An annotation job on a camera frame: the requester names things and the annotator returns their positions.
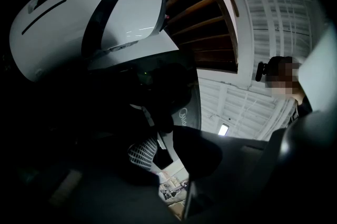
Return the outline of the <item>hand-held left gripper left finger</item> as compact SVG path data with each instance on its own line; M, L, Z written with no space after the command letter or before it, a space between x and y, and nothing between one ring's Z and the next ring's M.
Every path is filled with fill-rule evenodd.
M159 197L159 178L130 159L145 131L106 135L77 145L39 143L29 205L36 224L179 224Z

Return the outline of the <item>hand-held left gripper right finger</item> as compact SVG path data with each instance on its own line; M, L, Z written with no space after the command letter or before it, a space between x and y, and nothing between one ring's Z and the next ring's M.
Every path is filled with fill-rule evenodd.
M189 175L183 220L231 202L266 145L265 141L174 127L173 148Z

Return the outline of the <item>person's black t-shirt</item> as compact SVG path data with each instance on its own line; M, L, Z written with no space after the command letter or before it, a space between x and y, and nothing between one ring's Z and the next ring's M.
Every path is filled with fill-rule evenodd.
M290 116L287 126L297 121L299 118L302 118L312 112L312 107L308 98L305 96L301 102L301 104L296 103L295 110L293 114Z

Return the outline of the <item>wooden spiral staircase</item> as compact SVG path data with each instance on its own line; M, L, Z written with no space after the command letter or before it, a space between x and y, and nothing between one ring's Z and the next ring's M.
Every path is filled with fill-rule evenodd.
M243 0L166 0L165 31L193 52L203 78L241 87L251 84L253 49Z

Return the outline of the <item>white and black machine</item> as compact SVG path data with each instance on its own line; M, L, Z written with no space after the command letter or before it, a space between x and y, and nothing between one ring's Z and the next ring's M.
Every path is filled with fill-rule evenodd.
M67 68L110 67L177 49L166 0L30 0L9 32L14 76L34 83Z

